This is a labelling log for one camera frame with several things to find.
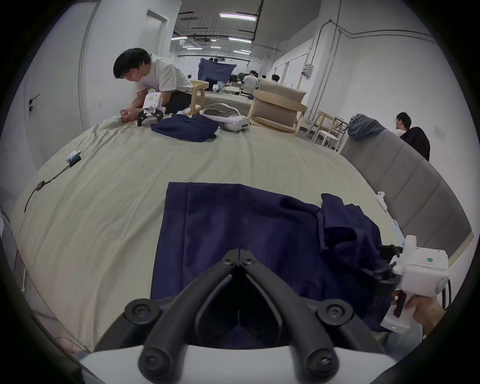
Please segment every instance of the beige cushion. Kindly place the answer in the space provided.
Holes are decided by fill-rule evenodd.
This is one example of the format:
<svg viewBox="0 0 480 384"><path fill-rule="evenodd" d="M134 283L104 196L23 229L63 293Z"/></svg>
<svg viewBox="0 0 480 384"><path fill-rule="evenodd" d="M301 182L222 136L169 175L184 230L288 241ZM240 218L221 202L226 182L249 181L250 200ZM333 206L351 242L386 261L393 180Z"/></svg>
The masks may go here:
<svg viewBox="0 0 480 384"><path fill-rule="evenodd" d="M290 88L267 79L260 79L260 85L258 89L287 97L299 103L301 103L306 93L304 91L299 91L298 89ZM289 127L293 127L297 120L297 113L295 111L258 99L255 101L255 107L253 108L252 116L259 116L264 119L277 121Z"/></svg>

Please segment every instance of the beige tablecloth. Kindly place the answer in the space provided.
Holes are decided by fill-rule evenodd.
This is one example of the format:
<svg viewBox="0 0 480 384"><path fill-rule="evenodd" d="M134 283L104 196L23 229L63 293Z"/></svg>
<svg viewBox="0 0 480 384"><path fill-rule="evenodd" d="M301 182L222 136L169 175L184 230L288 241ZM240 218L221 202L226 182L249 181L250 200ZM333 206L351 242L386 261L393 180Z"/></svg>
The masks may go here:
<svg viewBox="0 0 480 384"><path fill-rule="evenodd" d="M52 183L74 149L82 160ZM53 156L17 202L12 225L38 292L63 325L92 349L137 298L148 298L169 181L242 183L321 205L321 193L359 205L396 243L391 218L339 153L291 134L252 126L204 143L106 120Z"/></svg>

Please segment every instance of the white controller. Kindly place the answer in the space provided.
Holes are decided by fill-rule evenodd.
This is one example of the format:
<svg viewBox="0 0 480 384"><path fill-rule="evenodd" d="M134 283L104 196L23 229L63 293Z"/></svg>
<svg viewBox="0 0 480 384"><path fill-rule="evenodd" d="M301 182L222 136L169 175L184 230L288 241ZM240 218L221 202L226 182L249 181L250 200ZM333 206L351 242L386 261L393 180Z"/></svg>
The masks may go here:
<svg viewBox="0 0 480 384"><path fill-rule="evenodd" d="M399 308L395 304L390 306L380 325L402 334L410 328L415 313L415 307L403 308L412 295L435 297L445 288L448 256L445 251L417 247L417 237L408 235L403 253L390 263L393 262L396 262L393 271L402 276L398 289L404 292L404 300L398 304Z"/></svg>

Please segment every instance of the cushioned chair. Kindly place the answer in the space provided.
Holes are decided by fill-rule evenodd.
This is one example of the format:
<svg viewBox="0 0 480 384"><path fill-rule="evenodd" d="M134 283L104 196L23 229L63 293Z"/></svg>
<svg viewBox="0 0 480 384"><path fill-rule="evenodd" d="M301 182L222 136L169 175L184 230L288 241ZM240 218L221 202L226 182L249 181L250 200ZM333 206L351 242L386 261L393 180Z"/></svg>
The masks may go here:
<svg viewBox="0 0 480 384"><path fill-rule="evenodd" d="M301 103L306 92L260 79L259 89L253 91L250 123L295 133L300 128L307 107Z"/></svg>

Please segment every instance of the folded navy cloth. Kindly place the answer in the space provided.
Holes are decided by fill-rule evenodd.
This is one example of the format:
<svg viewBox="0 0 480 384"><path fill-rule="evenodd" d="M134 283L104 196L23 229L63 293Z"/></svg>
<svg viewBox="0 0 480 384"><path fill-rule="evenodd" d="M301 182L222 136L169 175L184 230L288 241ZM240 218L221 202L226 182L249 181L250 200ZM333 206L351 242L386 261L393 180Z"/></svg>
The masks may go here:
<svg viewBox="0 0 480 384"><path fill-rule="evenodd" d="M390 298L358 284L362 269L387 267L378 227L355 205L322 194L322 208L241 184L167 188L151 299L178 295L231 249L247 249L298 295L341 299L373 330Z"/></svg>
<svg viewBox="0 0 480 384"><path fill-rule="evenodd" d="M152 130L179 140L203 142L215 139L218 123L202 115L173 115L152 125Z"/></svg>

